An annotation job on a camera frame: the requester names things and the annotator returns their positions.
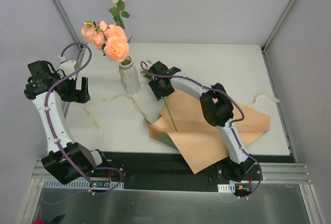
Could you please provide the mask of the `green wrapping paper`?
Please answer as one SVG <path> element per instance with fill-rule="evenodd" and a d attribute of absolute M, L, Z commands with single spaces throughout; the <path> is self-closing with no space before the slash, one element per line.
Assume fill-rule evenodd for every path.
<path fill-rule="evenodd" d="M 149 137 L 156 141 L 179 151 L 169 133 L 176 132 L 174 124 L 170 124 L 168 120 L 162 115 L 155 122 L 150 122 L 147 118 L 144 118 L 144 125 L 148 128 Z"/>

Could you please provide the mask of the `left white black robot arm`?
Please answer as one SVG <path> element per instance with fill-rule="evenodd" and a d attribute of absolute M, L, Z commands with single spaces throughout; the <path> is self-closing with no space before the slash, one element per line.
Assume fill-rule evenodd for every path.
<path fill-rule="evenodd" d="M 76 142 L 66 123 L 63 102 L 87 103 L 90 100 L 87 77 L 82 78 L 80 89 L 76 88 L 75 77 L 64 78 L 74 72 L 75 67 L 75 61 L 63 62 L 59 70 L 47 61 L 30 63 L 31 76 L 24 90 L 26 98 L 38 110 L 47 136 L 47 155 L 42 158 L 42 165 L 63 185 L 90 172 L 98 177 L 109 172 L 103 152 L 90 151 Z"/>

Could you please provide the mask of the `orange wrapping paper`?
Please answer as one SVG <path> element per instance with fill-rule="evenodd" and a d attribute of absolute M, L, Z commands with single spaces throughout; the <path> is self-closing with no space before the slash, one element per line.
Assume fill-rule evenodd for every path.
<path fill-rule="evenodd" d="M 221 134 L 203 117 L 199 100 L 176 90 L 167 104 L 177 128 L 169 135 L 194 174 L 228 157 Z M 172 124 L 165 105 L 159 114 Z"/>

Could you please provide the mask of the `cream ribbon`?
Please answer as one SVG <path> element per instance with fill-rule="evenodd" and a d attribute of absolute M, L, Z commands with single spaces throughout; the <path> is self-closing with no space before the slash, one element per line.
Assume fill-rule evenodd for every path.
<path fill-rule="evenodd" d="M 127 108 L 127 101 L 131 100 L 134 109 L 144 118 L 147 118 L 150 122 L 155 122 L 160 114 L 160 110 L 165 105 L 160 105 L 158 103 L 148 103 L 144 101 L 145 106 L 140 108 L 135 99 L 131 95 L 122 94 L 115 95 L 110 98 L 103 98 L 99 100 L 94 100 L 88 102 L 84 105 L 84 111 L 93 120 L 97 129 L 100 129 L 99 118 L 102 118 L 105 122 L 110 120 L 117 121 L 119 123 L 124 123 L 124 120 L 128 120 L 132 115 L 131 111 L 125 113 Z M 270 94 L 258 95 L 254 102 L 250 105 L 240 105 L 239 107 L 245 115 L 245 119 L 236 124 L 237 130 L 240 134 L 252 134 L 256 133 L 258 136 L 262 133 L 268 132 L 271 122 L 271 116 L 260 112 L 261 107 L 257 105 L 262 105 L 263 103 L 278 103 L 279 100 Z"/>

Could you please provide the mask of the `pink flower bouquet green leaves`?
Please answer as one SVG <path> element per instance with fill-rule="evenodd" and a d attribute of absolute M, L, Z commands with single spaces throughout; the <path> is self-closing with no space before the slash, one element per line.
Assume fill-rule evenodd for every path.
<path fill-rule="evenodd" d="M 151 81 L 151 80 L 153 79 L 152 73 L 149 72 L 149 69 L 150 69 L 151 67 L 149 67 L 149 69 L 147 69 L 147 63 L 146 63 L 145 61 L 141 61 L 141 62 L 140 62 L 140 66 L 141 66 L 142 70 L 145 72 L 145 74 L 147 74 L 147 75 L 150 76 L 150 81 Z M 156 76 L 156 77 L 160 77 L 160 78 L 170 78 L 170 79 L 173 77 L 173 76 L 161 76 L 161 75 L 157 75 L 157 74 L 154 74 L 154 76 Z M 169 109 L 168 104 L 167 104 L 166 97 L 163 97 L 162 99 L 163 99 L 164 104 L 165 104 L 165 106 L 166 106 L 166 108 L 167 108 L 167 111 L 168 111 L 168 114 L 169 114 L 169 116 L 170 116 L 171 122 L 172 122 L 172 123 L 174 124 L 174 126 L 175 126 L 175 123 L 174 123 L 174 120 L 173 120 L 172 114 L 171 114 L 170 109 Z"/>

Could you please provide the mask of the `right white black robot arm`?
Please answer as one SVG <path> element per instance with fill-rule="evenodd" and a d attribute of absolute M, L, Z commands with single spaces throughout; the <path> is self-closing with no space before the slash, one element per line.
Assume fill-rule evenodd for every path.
<path fill-rule="evenodd" d="M 238 131 L 236 123 L 243 121 L 245 115 L 238 104 L 226 93 L 220 83 L 206 85 L 187 75 L 179 68 L 168 68 L 158 61 L 149 69 L 147 63 L 140 63 L 142 70 L 152 77 L 149 86 L 157 100 L 170 96 L 179 89 L 199 100 L 203 117 L 217 128 L 223 137 L 229 151 L 230 162 L 223 175 L 233 174 L 237 179 L 244 180 L 251 174 L 251 168 L 258 163 L 247 151 Z"/>

